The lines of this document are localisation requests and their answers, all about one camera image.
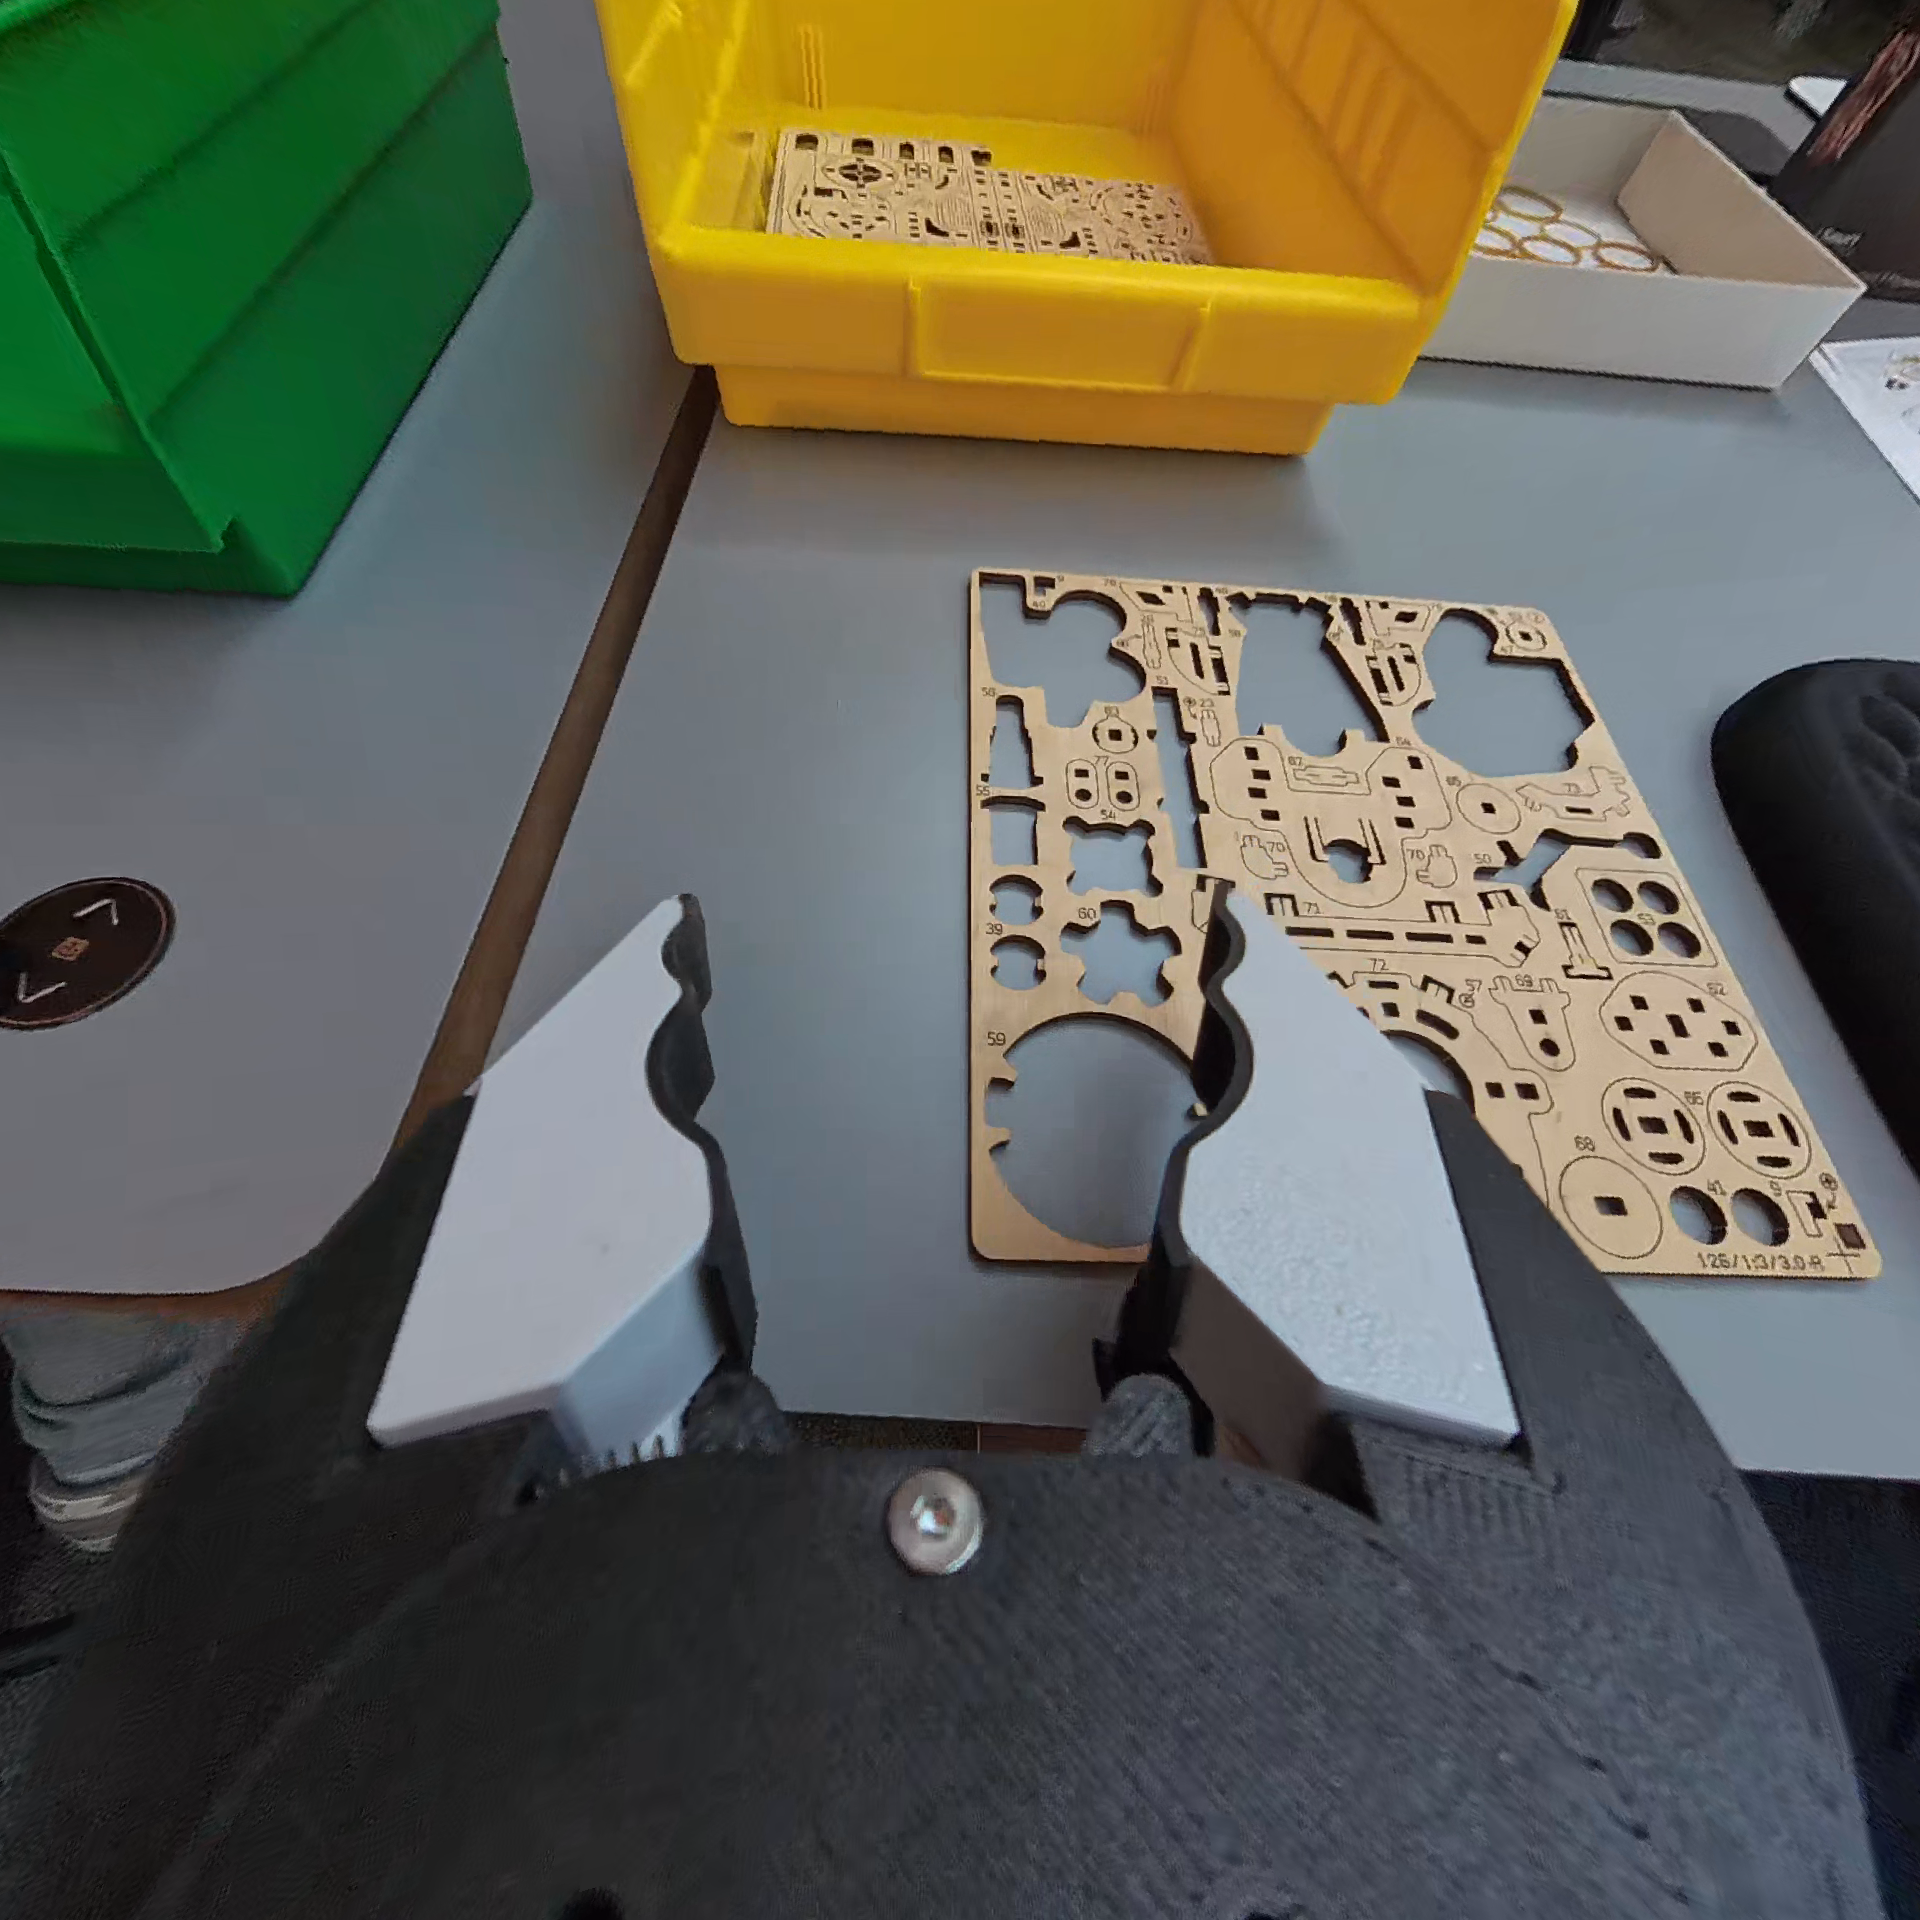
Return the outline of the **yellow plastic bin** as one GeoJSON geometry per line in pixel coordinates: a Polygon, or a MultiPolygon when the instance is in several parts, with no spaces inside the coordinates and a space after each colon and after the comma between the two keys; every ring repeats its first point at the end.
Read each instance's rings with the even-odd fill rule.
{"type": "Polygon", "coordinates": [[[680,358],[734,426],[1299,454],[1400,396],[1575,4],[598,4],[680,358]],[[1184,198],[1208,258],[778,230],[787,134],[1184,198]]]}

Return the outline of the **round desk control panel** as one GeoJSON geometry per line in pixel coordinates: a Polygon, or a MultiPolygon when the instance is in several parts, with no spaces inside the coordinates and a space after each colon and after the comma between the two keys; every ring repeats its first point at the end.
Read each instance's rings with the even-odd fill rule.
{"type": "Polygon", "coordinates": [[[43,1032],[98,1016],[166,958],[177,910],[127,875],[69,880],[3,917],[3,1029],[43,1032]]]}

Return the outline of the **person's trouser leg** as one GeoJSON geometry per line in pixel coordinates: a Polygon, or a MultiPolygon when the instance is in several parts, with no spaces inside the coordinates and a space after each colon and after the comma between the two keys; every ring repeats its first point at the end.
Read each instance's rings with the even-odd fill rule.
{"type": "Polygon", "coordinates": [[[233,1318],[5,1312],[16,1428],[67,1489],[145,1472],[243,1333],[233,1318]]]}

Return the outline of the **white cardboard tray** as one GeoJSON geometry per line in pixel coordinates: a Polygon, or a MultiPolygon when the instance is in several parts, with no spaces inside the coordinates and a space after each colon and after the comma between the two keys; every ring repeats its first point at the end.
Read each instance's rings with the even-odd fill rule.
{"type": "Polygon", "coordinates": [[[1680,113],[1547,98],[1425,358],[1771,394],[1863,296],[1680,113]]]}

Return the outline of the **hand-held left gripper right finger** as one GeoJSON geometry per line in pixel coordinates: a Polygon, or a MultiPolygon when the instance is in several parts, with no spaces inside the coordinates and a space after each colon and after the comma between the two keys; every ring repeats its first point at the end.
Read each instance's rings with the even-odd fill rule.
{"type": "Polygon", "coordinates": [[[1158,1378],[1194,1448],[1310,1469],[1336,1418],[1501,1453],[1521,1413],[1461,1222],[1429,1085],[1232,886],[1210,901],[1191,1058],[1117,1331],[1105,1409],[1158,1378]]]}

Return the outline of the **assembly instruction booklet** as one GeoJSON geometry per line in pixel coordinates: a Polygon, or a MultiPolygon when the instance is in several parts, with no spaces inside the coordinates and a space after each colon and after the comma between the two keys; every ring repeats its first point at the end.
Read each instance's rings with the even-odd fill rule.
{"type": "Polygon", "coordinates": [[[1824,342],[1810,366],[1918,496],[1918,339],[1824,342]]]}

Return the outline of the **green plastic bin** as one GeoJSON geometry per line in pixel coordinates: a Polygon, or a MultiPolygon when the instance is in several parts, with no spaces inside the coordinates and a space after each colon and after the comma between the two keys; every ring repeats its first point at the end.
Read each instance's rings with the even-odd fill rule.
{"type": "Polygon", "coordinates": [[[531,198],[494,2],[5,4],[5,584],[299,592],[531,198]]]}

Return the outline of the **laser-cut wooden parts sheet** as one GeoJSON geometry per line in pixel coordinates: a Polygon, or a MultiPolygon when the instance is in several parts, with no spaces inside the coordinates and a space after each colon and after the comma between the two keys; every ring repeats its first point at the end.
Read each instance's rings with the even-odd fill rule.
{"type": "Polygon", "coordinates": [[[969,1241],[1117,1265],[999,1165],[1016,1050],[1094,1018],[1194,1056],[1242,889],[1606,1274],[1863,1283],[1881,1251],[1566,645],[1535,609],[979,566],[969,1241]]]}

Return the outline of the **person's shoe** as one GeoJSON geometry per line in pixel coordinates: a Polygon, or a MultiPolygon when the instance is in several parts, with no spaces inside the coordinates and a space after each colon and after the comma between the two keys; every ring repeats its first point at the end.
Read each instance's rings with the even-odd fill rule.
{"type": "Polygon", "coordinates": [[[153,1482],[153,1462],[86,1482],[62,1480],[43,1456],[30,1465],[27,1493],[38,1522],[64,1547],[109,1555],[153,1482]]]}

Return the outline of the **black model kit box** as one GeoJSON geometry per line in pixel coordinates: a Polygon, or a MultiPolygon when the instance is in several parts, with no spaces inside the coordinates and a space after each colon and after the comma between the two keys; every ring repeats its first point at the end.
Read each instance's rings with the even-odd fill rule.
{"type": "Polygon", "coordinates": [[[1918,4],[1902,8],[1768,193],[1871,298],[1918,302],[1918,4]]]}

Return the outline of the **stack of wooden sheets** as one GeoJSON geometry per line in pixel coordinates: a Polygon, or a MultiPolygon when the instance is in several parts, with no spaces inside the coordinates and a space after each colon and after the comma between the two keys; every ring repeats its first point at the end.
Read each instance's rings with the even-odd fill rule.
{"type": "Polygon", "coordinates": [[[784,130],[763,228],[923,250],[1214,262],[1175,185],[1021,171],[998,165],[985,147],[939,134],[784,130]]]}

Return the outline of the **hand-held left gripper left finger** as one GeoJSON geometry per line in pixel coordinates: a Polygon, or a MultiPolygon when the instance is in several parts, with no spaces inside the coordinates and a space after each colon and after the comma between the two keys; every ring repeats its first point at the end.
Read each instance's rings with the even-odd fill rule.
{"type": "Polygon", "coordinates": [[[474,1084],[368,1410],[383,1448],[545,1418],[566,1456],[674,1456],[758,1302],[703,1109],[698,896],[661,901],[474,1084]]]}

